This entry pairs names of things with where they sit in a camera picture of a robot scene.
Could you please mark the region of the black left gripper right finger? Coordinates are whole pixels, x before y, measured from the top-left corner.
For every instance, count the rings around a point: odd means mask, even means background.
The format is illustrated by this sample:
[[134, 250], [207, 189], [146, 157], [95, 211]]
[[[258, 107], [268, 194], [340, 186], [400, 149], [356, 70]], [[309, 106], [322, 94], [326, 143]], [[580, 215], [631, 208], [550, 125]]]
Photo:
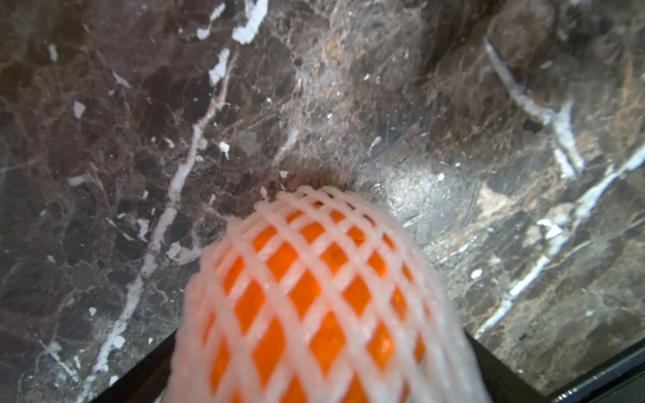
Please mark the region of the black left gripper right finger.
[[475, 352], [485, 387], [493, 402], [549, 403], [545, 396], [515, 374], [468, 332], [465, 335]]

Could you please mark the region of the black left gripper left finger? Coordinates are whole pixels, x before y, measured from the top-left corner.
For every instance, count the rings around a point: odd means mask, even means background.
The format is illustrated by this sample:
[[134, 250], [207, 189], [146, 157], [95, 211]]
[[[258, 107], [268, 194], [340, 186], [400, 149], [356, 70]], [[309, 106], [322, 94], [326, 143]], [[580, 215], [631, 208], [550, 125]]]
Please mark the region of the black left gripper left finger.
[[155, 402], [167, 386], [175, 345], [176, 332], [173, 332], [91, 403]]

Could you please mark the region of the netted orange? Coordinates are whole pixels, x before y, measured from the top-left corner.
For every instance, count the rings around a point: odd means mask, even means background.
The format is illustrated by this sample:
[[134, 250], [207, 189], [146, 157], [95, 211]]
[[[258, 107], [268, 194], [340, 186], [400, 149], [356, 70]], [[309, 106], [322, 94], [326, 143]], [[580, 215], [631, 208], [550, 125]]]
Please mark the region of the netted orange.
[[282, 191], [203, 250], [166, 402], [487, 402], [436, 271], [387, 212]]

